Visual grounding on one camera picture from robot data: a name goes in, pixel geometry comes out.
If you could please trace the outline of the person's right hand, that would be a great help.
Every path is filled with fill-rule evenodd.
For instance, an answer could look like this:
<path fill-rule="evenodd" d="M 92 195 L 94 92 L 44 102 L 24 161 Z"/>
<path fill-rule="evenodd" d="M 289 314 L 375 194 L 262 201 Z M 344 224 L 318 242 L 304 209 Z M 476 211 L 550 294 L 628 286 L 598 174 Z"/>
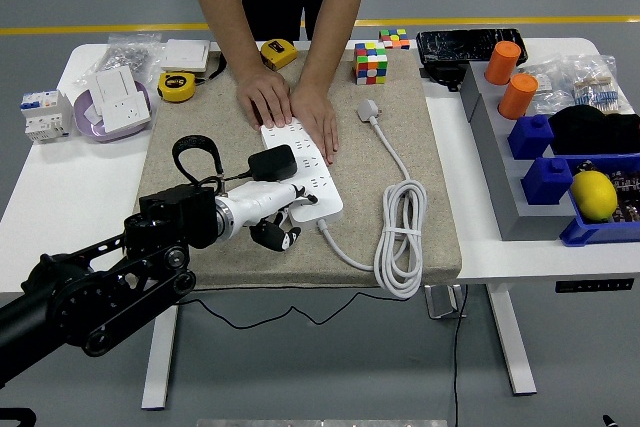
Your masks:
<path fill-rule="evenodd" d="M 254 130 L 262 126 L 283 127 L 291 122 L 290 89 L 280 74 L 258 65 L 235 77 L 237 99 Z"/>

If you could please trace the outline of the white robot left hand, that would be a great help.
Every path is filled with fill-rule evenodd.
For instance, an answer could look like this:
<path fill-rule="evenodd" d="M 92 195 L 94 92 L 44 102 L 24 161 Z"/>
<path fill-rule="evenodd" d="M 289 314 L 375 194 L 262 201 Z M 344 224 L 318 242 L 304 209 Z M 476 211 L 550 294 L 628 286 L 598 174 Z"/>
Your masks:
<path fill-rule="evenodd" d="M 289 206 L 298 199 L 311 205 L 318 198 L 304 186 L 291 183 L 249 181 L 216 199 L 218 239 L 229 240 L 248 227 L 257 244 L 276 252 L 289 249 L 301 233 L 299 227 L 284 231 Z"/>

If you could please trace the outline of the person's left hand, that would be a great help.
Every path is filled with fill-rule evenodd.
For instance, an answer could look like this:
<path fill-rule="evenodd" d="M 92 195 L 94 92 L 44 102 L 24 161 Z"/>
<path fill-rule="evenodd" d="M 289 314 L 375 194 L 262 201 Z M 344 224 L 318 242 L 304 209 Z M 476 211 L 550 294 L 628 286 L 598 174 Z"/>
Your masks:
<path fill-rule="evenodd" d="M 300 80 L 290 96 L 290 104 L 293 116 L 315 143 L 325 163 L 332 165 L 339 149 L 339 134 L 328 88 Z"/>

